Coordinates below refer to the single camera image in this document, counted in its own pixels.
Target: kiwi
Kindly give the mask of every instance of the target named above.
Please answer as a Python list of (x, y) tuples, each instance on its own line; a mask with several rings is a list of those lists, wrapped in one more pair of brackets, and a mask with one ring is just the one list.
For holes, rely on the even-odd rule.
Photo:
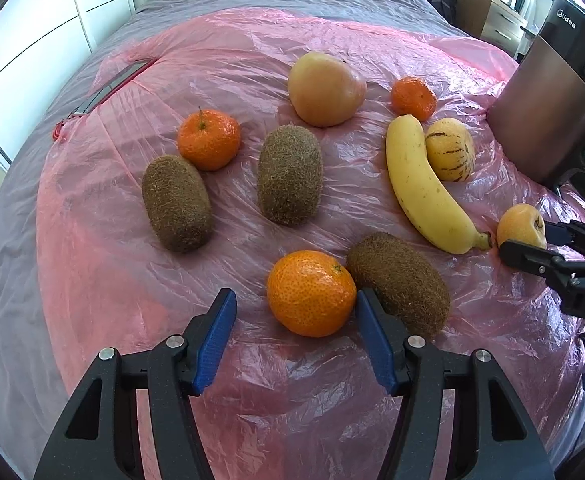
[(311, 218), (319, 205), (323, 172), (319, 142), (306, 128), (280, 126), (268, 134), (257, 175), (262, 214), (287, 226)]
[(186, 159), (163, 155), (146, 168), (141, 194), (150, 225), (162, 245), (186, 253), (212, 235), (212, 211), (204, 181)]
[(348, 251), (346, 269), (357, 288), (372, 288), (410, 333), (431, 340), (444, 327), (451, 306), (444, 280), (399, 238), (383, 232), (364, 238)]

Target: metal bolt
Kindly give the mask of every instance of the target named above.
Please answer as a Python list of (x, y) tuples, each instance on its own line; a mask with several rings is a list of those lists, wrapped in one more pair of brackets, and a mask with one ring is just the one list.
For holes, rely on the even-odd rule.
[(482, 363), (487, 363), (492, 359), (492, 355), (490, 355), (490, 352), (484, 349), (477, 350), (475, 352), (475, 357), (477, 358), (477, 361), (481, 361)]
[(426, 346), (426, 340), (420, 335), (412, 335), (409, 337), (409, 345), (412, 348), (423, 348)]
[(114, 357), (114, 348), (104, 348), (101, 352), (99, 352), (99, 358), (102, 361), (111, 360)]
[(184, 344), (184, 338), (180, 335), (172, 335), (166, 339), (166, 346), (169, 348), (179, 348)]

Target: mattress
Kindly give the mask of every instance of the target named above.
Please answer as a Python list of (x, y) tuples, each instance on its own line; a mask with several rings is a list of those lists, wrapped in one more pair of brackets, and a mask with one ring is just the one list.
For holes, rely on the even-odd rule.
[(425, 0), (150, 0), (90, 57), (26, 141), (0, 190), (0, 444), (26, 478), (34, 475), (68, 399), (42, 310), (36, 258), (36, 197), (53, 127), (90, 93), (106, 56), (195, 16), (234, 7), (465, 36)]

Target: pink plastic bag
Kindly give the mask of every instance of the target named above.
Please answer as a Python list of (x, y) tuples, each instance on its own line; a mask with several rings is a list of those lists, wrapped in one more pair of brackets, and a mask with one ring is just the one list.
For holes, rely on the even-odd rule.
[[(286, 84), (293, 62), (309, 50), (347, 59), (368, 89), (352, 120), (311, 128), (325, 165), (321, 204), (312, 221), (286, 228), (261, 216), (256, 168), (268, 132), (303, 124)], [(63, 128), (42, 173), (39, 279), (69, 392), (100, 349), (152, 348), (182, 332), (227, 286), (237, 294), (238, 319), (215, 383), (192, 402), (216, 478), (377, 474), (399, 400), (377, 385), (354, 323), (320, 340), (295, 336), (269, 312), (264, 284), (284, 254), (313, 248), (344, 261), (354, 243), (383, 230), (413, 244), (448, 285), (453, 309), (436, 345), (490, 350), (544, 442), (552, 442), (582, 395), (583, 352), (574, 335), (585, 324), (562, 315), (557, 295), (542, 280), (506, 268), (495, 250), (452, 256), (429, 245), (397, 204), (383, 148), (394, 117), (391, 85), (405, 75), (422, 77), (439, 99), (429, 122), (456, 117), (473, 135), (473, 180), (446, 186), (480, 230), (494, 234), (500, 216), (520, 202), (537, 206), (548, 220), (585, 221), (585, 204), (571, 190), (560, 200), (518, 173), (486, 124), (487, 107), (516, 68), (512, 59), (469, 38), (234, 9), (129, 45), (105, 60), (95, 86), (150, 56), (159, 61)], [(243, 140), (226, 168), (204, 174), (214, 237), (194, 253), (173, 256), (150, 228), (140, 183), (154, 158), (176, 153), (176, 129), (198, 106), (236, 118)], [(452, 397), (445, 397), (442, 442), (449, 439), (451, 406)], [(141, 436), (148, 458), (147, 413)], [(434, 474), (445, 468), (445, 446), (441, 450)]]

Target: tangerine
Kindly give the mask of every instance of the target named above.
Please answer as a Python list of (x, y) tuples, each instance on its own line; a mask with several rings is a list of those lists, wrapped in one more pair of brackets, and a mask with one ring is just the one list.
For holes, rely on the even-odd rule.
[(216, 171), (237, 155), (241, 144), (239, 123), (219, 110), (189, 115), (179, 127), (179, 153), (200, 171)]
[(346, 267), (319, 251), (297, 251), (270, 271), (266, 294), (270, 310), (288, 330), (324, 337), (350, 317), (357, 288)]
[(393, 85), (391, 105), (397, 115), (412, 115), (424, 123), (435, 113), (437, 98), (421, 79), (404, 77)]

